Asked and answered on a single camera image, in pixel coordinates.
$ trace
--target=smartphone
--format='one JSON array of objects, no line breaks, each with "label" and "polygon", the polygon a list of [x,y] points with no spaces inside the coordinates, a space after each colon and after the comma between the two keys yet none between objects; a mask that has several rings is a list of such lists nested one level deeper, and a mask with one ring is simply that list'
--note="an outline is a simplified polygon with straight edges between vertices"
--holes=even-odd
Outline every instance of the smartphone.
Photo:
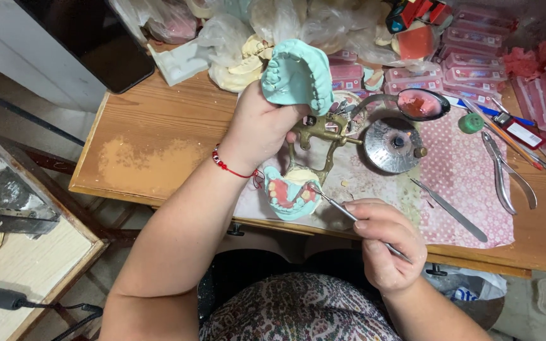
[{"label": "smartphone", "polygon": [[153,59],[106,0],[15,0],[111,92],[155,71]]}]

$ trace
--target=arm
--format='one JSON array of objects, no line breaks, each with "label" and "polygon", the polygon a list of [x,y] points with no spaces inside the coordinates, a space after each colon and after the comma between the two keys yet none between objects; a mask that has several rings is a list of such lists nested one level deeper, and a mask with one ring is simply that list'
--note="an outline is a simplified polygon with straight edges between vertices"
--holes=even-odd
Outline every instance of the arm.
[{"label": "arm", "polygon": [[[218,148],[249,175],[275,155],[305,108],[267,102],[260,82],[244,91]],[[248,179],[205,159],[148,221],[107,298],[102,340],[197,340],[197,290]]]},{"label": "arm", "polygon": [[[488,334],[423,277],[427,248],[420,232],[395,207],[379,199],[346,204],[357,218],[362,236],[364,271],[380,290],[400,336],[406,341],[489,341]],[[393,244],[413,262],[392,255],[383,242]]]}]

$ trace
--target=person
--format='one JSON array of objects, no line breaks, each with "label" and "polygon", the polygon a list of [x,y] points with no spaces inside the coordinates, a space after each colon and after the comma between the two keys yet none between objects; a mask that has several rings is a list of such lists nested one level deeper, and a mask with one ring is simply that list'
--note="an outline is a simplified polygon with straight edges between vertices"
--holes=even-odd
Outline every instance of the person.
[{"label": "person", "polygon": [[[218,155],[228,169],[252,174],[284,140],[296,139],[289,131],[309,112],[306,105],[269,103],[260,82],[253,82],[237,103]],[[421,277],[427,249],[420,233],[397,209],[373,198],[346,203],[345,208],[359,219],[353,229],[363,237],[363,263],[354,272],[380,291],[386,312],[367,292],[344,280],[290,272],[240,288],[200,328],[197,288],[247,181],[208,158],[166,200],[141,231],[111,288],[101,341],[490,340]],[[393,244],[413,264],[392,255],[383,242]],[[267,262],[253,263],[252,269],[234,274],[268,268]]]}]

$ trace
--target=floor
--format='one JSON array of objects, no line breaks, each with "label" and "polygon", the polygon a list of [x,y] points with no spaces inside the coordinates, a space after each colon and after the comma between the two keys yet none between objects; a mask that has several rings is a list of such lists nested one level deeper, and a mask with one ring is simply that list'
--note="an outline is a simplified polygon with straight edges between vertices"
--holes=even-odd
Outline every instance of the floor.
[{"label": "floor", "polygon": [[[94,113],[70,111],[52,105],[2,74],[0,74],[0,97],[82,140],[86,139],[95,116]],[[81,146],[21,119],[2,107],[0,107],[0,135],[67,159],[77,160],[81,153]],[[68,186],[70,176],[55,172],[49,174],[64,188]],[[132,208],[130,203],[123,201],[106,199],[102,202],[95,202],[95,198],[88,195],[73,194],[73,196],[105,226],[120,223],[120,215]],[[127,220],[121,221],[121,227],[142,228],[152,214],[153,211],[147,206],[135,206],[132,215]],[[246,232],[243,237],[225,236],[219,251],[257,246],[282,254],[290,261],[298,262],[306,255],[326,248],[328,244],[351,246],[349,241],[337,238],[307,239],[305,236],[256,228],[245,228],[243,231]],[[128,252],[129,249],[105,252],[62,298],[61,303],[70,305],[86,302],[103,306],[106,295],[123,266]],[[523,341],[546,341],[546,314],[543,314],[536,305],[538,295],[536,283],[539,279],[546,278],[546,273],[535,272],[532,280],[522,280],[515,277],[505,278],[508,281],[505,307],[494,329],[518,337]],[[81,320],[85,317],[85,313],[70,311],[70,316],[72,319]],[[80,331],[90,338],[97,330],[98,323],[99,319],[95,320],[89,328]],[[37,325],[26,340],[49,340],[66,328],[68,328],[67,321],[57,313],[51,312]],[[513,340],[512,337],[503,335],[501,332],[494,333],[495,340]]]}]

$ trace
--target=plaster dust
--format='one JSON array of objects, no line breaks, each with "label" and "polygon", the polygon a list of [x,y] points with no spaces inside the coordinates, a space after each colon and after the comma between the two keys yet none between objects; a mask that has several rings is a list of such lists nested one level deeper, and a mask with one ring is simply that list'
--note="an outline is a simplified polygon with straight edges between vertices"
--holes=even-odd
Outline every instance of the plaster dust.
[{"label": "plaster dust", "polygon": [[174,139],[166,148],[146,149],[135,148],[119,136],[102,145],[96,181],[112,190],[117,190],[114,184],[123,184],[119,192],[165,200],[208,156],[206,148],[190,140]]}]

